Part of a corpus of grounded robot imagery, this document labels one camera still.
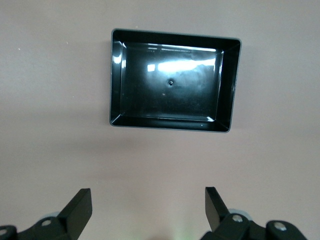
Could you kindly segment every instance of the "rectangular black tray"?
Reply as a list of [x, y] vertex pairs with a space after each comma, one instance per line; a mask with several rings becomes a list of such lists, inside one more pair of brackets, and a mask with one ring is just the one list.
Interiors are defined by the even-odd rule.
[[115, 29], [113, 126], [228, 132], [241, 41]]

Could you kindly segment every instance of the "black plastic container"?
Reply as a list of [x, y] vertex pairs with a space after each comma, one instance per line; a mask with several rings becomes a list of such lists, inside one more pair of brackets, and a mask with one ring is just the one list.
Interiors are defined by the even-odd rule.
[[241, 41], [115, 29], [113, 126], [228, 132]]

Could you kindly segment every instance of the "beige table surface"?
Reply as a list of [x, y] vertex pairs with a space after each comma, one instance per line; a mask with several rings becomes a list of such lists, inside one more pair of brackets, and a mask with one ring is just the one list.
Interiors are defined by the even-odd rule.
[[[109, 124], [114, 28], [242, 40], [231, 131]], [[0, 225], [91, 188], [80, 240], [198, 240], [206, 186], [320, 239], [320, 1], [1, 0]]]

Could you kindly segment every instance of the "white speck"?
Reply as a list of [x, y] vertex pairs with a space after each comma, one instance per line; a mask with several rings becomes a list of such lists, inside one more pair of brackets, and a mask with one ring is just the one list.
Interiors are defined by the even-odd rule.
[[214, 122], [214, 120], [211, 117], [207, 116], [206, 118], [208, 119], [208, 122]]

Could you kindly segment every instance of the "silver bolt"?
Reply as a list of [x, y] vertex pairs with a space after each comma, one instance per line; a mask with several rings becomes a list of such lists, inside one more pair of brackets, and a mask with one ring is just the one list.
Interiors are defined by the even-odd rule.
[[232, 216], [232, 219], [233, 219], [233, 221], [235, 221], [235, 222], [237, 222], [237, 223], [242, 223], [243, 222], [243, 219], [242, 219], [242, 217], [240, 216], [240, 215], [233, 215]]
[[282, 222], [279, 222], [279, 221], [276, 221], [274, 223], [274, 227], [276, 229], [280, 230], [280, 231], [286, 231], [287, 230], [286, 226]]
[[7, 234], [8, 230], [7, 229], [1, 229], [0, 230], [0, 236]]
[[43, 221], [43, 222], [41, 223], [41, 226], [44, 227], [44, 226], [48, 226], [48, 225], [50, 225], [50, 224], [51, 224], [51, 220], [48, 219], [48, 220]]

